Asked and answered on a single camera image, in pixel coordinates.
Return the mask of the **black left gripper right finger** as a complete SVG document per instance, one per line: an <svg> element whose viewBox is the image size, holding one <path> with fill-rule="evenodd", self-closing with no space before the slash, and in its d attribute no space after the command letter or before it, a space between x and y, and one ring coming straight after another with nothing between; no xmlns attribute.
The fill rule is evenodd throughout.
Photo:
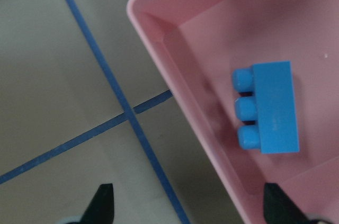
<svg viewBox="0 0 339 224"><path fill-rule="evenodd" d="M310 223L277 183L264 184L263 216L266 223Z"/></svg>

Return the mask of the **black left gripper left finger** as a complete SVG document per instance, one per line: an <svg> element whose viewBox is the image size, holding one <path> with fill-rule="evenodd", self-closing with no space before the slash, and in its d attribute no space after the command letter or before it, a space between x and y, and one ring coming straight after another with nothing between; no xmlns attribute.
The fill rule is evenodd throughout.
<svg viewBox="0 0 339 224"><path fill-rule="evenodd" d="M113 184L101 184L80 219L80 223L113 223Z"/></svg>

